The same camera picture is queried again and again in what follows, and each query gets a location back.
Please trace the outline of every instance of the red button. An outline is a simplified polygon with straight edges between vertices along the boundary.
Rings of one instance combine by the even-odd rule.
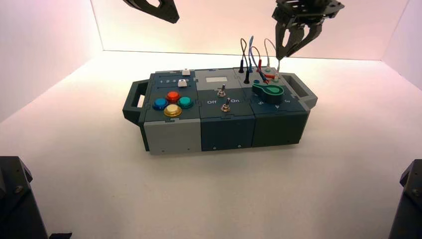
[[[179,93],[177,93],[175,91],[171,91],[167,94],[166,99],[170,103],[176,103],[180,99],[180,95],[179,95]]]

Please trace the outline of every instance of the white wall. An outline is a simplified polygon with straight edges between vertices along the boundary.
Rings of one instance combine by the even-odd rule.
[[[89,0],[1,1],[0,121],[101,51]]]
[[[263,53],[263,39],[275,35],[275,0],[175,0],[181,18],[174,25],[122,0],[92,2],[105,50],[239,54],[240,37],[255,35]],[[407,0],[342,2],[346,8],[295,56],[382,58]]]
[[[422,1],[410,0],[383,61],[422,90]]]

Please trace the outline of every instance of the control box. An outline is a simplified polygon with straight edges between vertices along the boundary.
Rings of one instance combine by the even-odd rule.
[[[247,70],[156,72],[132,84],[124,117],[153,155],[299,143],[316,95],[295,74]]]

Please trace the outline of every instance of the blue button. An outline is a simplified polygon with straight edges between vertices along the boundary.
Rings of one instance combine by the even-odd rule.
[[[152,106],[155,110],[162,111],[168,106],[168,102],[164,98],[158,98],[155,100],[154,105]]]

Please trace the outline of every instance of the white connector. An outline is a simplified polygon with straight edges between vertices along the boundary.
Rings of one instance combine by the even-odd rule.
[[[179,82],[177,83],[178,87],[187,87],[188,83],[186,82],[185,79],[180,79]]]
[[[182,70],[182,76],[190,76],[191,75],[191,71],[188,69]]]

